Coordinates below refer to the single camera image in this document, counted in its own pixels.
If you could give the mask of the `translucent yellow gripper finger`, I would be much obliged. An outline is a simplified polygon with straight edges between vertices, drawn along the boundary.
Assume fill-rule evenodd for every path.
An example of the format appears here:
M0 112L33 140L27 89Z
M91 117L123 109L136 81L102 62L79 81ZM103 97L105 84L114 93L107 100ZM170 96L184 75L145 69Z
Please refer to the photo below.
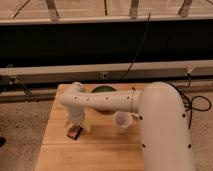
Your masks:
M86 131L89 132L91 130L90 122L87 118L85 118L81 124L81 127Z

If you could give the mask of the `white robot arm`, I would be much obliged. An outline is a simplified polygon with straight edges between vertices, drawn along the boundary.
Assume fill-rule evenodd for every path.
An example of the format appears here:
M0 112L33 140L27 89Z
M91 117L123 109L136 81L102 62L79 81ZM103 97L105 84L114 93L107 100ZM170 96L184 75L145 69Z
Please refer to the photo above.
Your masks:
M153 82L140 90L87 93L74 82L60 102L75 125L84 122L86 107L137 114L144 171L196 171L185 107L174 86Z

